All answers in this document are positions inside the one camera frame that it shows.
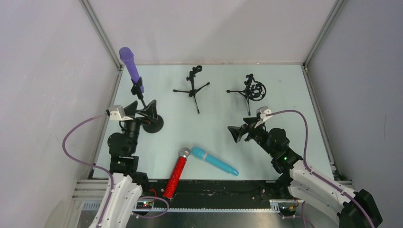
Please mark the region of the purple microphone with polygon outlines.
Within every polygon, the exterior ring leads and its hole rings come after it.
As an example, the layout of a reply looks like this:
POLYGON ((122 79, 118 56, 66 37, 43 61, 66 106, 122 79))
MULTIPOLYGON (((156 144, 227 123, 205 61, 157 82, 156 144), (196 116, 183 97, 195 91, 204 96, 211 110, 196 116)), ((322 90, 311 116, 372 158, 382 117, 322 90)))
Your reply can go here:
POLYGON ((136 64, 134 62, 134 54, 131 51, 130 48, 128 47, 122 47, 119 49, 119 56, 121 61, 124 63, 124 65, 126 66, 128 73, 131 77, 131 80, 136 84, 139 85, 140 87, 140 91, 141 93, 144 93, 144 86, 142 85, 142 83, 139 83, 141 77, 138 73, 136 64))

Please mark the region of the red glitter microphone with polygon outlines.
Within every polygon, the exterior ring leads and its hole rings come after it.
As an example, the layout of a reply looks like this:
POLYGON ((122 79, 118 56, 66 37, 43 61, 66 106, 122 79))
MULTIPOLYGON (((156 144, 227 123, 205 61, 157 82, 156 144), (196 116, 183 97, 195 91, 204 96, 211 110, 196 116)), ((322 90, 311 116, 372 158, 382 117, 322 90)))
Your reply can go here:
POLYGON ((183 172, 183 169, 186 165, 187 159, 189 158, 190 154, 191 154, 190 149, 186 147, 181 148, 181 150, 178 152, 178 159, 171 173, 171 176, 167 182, 166 188, 163 192, 164 197, 171 199, 174 196, 181 174, 183 172))

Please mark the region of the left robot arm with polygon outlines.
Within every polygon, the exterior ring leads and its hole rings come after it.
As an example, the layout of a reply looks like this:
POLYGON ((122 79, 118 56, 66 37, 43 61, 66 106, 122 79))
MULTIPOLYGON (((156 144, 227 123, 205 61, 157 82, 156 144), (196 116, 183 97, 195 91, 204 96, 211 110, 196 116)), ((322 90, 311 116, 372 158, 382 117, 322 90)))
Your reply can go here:
POLYGON ((152 100, 143 109, 134 101, 127 107, 114 105, 106 113, 111 121, 117 121, 121 132, 113 133, 107 140, 111 156, 109 181, 100 208, 90 224, 91 228, 124 228, 141 197, 143 185, 148 184, 144 172, 138 172, 139 157, 135 155, 141 126, 160 130, 157 101, 152 100))

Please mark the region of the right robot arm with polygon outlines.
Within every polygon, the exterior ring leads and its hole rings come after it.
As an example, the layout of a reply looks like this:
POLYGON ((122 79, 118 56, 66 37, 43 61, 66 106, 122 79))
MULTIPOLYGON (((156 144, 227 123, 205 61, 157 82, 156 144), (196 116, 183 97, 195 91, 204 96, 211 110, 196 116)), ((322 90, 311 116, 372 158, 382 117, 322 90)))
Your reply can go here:
POLYGON ((289 146, 286 131, 281 128, 266 130, 257 125, 258 119, 244 118, 244 124, 228 126, 236 143, 242 136, 254 140, 272 157, 273 168, 280 174, 276 183, 288 193, 301 199, 331 218, 340 228, 377 228, 383 218, 371 193, 356 191, 326 177, 289 146))

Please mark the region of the black round-base mic stand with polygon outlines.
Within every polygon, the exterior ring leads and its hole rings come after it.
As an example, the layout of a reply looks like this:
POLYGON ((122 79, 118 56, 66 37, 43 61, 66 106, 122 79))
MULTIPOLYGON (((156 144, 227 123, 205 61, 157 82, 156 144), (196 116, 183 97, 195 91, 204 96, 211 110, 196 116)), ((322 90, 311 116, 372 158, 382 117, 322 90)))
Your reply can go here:
POLYGON ((137 121, 139 121, 143 125, 143 129, 147 133, 157 133, 163 128, 163 118, 157 112, 157 101, 152 100, 149 104, 146 104, 144 101, 144 95, 141 90, 143 85, 142 78, 140 77, 137 82, 133 79, 131 80, 133 86, 131 88, 131 93, 137 96, 138 100, 143 105, 143 109, 137 109, 135 114, 138 117, 135 117, 137 121))

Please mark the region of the black shock-mount tripod stand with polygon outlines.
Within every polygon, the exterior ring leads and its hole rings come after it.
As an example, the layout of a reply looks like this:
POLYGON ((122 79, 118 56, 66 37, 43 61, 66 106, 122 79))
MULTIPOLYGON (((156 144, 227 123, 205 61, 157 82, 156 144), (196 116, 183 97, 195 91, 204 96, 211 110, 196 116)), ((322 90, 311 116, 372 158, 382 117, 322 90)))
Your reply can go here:
POLYGON ((248 116, 251 116, 250 112, 250 101, 257 102, 264 99, 267 93, 266 87, 260 82, 255 80, 253 74, 245 76, 246 81, 244 82, 245 88, 240 90, 227 90, 227 93, 239 93, 242 95, 247 102, 247 112, 248 116))

